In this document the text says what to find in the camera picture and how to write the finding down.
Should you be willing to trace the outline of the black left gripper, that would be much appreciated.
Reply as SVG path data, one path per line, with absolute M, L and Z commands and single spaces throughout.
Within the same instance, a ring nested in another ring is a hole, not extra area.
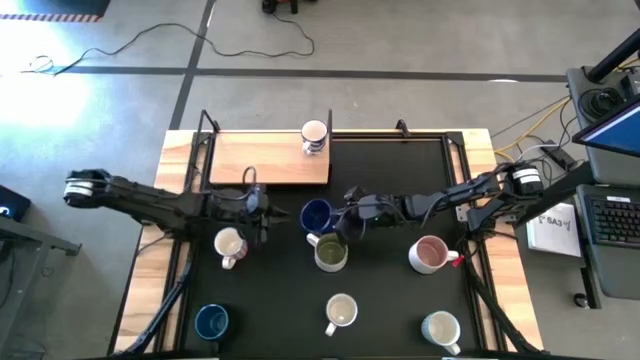
M 264 188 L 254 185 L 245 192 L 232 188 L 212 190 L 208 200 L 208 215 L 217 222 L 258 227 L 265 225 L 267 219 L 269 224 L 289 222 L 290 213 L 269 204 Z

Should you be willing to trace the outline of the blue screen monitor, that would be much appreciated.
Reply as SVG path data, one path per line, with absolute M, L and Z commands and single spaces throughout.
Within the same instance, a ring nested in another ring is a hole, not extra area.
M 572 142 L 640 158 L 640 94 L 579 131 Z

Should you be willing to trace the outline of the white mug pink inside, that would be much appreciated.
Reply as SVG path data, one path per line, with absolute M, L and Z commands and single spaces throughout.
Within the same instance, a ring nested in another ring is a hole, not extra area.
M 409 249 L 408 260 L 414 271 L 429 275 L 447 263 L 456 260 L 460 254 L 450 250 L 447 244 L 434 235 L 423 236 Z

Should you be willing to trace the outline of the white mug red lattice print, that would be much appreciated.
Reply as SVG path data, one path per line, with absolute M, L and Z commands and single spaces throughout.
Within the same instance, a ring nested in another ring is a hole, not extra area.
M 247 255 L 248 243 L 237 229 L 227 227 L 216 234 L 214 248 L 222 257 L 222 268 L 231 270 L 237 261 Z

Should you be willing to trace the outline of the black red wheeled base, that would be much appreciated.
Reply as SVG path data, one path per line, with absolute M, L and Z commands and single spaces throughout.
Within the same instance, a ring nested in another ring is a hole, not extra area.
M 274 14 L 280 4 L 288 4 L 292 14 L 299 12 L 299 0 L 261 0 L 262 11 L 267 14 Z

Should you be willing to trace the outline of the dark teal mug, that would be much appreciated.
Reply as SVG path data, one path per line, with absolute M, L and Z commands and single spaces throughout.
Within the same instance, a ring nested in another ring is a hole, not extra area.
M 215 341 L 226 335 L 229 323 L 229 313 L 222 305 L 208 304 L 196 314 L 194 328 L 201 339 Z

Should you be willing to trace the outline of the pale blue speckled mug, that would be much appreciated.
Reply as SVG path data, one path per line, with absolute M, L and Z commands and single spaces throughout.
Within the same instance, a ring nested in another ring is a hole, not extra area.
M 457 344 L 461 326 L 457 318 L 447 311 L 436 311 L 426 316 L 421 323 L 422 336 L 432 344 L 443 347 L 451 355 L 461 352 Z

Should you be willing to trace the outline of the black diagonal frame strut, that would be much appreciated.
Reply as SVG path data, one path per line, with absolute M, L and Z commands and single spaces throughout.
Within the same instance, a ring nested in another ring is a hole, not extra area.
M 499 306 L 497 300 L 491 295 L 491 292 L 485 286 L 481 277 L 475 270 L 472 261 L 472 255 L 467 246 L 463 247 L 463 255 L 465 257 L 465 268 L 469 273 L 469 279 L 472 288 L 482 298 L 487 308 L 489 309 L 492 318 L 497 321 L 499 327 L 503 330 L 505 335 L 509 338 L 509 340 L 515 347 L 516 352 L 522 354 L 544 354 L 544 351 L 537 349 L 525 339 L 522 333 L 517 330 L 515 325 L 511 322 L 506 313 Z
M 182 274 L 176 279 L 174 286 L 169 293 L 163 298 L 156 314 L 152 317 L 148 326 L 138 335 L 135 341 L 126 349 L 114 351 L 111 357 L 131 357 L 141 355 L 147 349 L 151 340 L 157 335 L 162 324 L 168 318 L 170 310 L 173 308 L 178 298 L 185 292 L 189 286 L 191 277 L 192 263 L 194 259 L 193 250 L 187 252 L 186 262 Z

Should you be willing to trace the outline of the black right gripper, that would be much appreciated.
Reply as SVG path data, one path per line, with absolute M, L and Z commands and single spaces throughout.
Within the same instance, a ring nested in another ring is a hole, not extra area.
M 369 194 L 360 187 L 353 187 L 345 193 L 344 200 L 334 209 L 335 214 L 344 213 L 344 218 L 339 218 L 334 226 L 336 232 L 346 233 L 350 225 L 375 228 L 408 222 L 403 196 Z

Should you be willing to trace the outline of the white mug navy floral print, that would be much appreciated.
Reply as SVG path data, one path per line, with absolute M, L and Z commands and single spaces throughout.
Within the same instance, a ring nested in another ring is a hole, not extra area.
M 332 336 L 338 328 L 348 327 L 355 322 L 358 305 L 350 295 L 339 293 L 328 300 L 325 312 L 329 321 L 325 335 Z

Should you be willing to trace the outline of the cobalt blue mug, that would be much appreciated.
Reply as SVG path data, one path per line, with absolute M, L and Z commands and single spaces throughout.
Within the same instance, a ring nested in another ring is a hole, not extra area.
M 332 232 L 337 221 L 334 208 L 324 199 L 313 199 L 305 204 L 299 219 L 305 231 L 316 234 Z

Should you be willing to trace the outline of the black keyboard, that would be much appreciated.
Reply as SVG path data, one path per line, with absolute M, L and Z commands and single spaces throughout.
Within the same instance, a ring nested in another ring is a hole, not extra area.
M 588 197 L 591 241 L 598 245 L 640 248 L 640 203 L 613 197 Z

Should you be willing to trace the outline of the white mug blue brushstroke print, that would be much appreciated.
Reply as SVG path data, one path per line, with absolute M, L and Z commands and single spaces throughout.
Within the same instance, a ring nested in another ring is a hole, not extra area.
M 301 128 L 302 151 L 306 155 L 312 155 L 321 152 L 327 142 L 328 127 L 320 120 L 307 121 Z

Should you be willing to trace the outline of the white mug green inside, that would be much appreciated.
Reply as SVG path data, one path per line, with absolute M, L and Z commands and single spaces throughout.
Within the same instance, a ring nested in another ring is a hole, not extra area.
M 343 244 L 336 233 L 317 236 L 306 235 L 307 242 L 314 248 L 316 265 L 324 272 L 335 273 L 342 270 L 348 260 L 348 246 Z

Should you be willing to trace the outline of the white printed booklet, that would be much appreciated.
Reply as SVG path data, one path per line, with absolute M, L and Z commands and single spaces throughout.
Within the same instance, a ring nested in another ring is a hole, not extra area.
M 559 203 L 534 217 L 527 222 L 526 232 L 531 250 L 582 256 L 573 204 Z

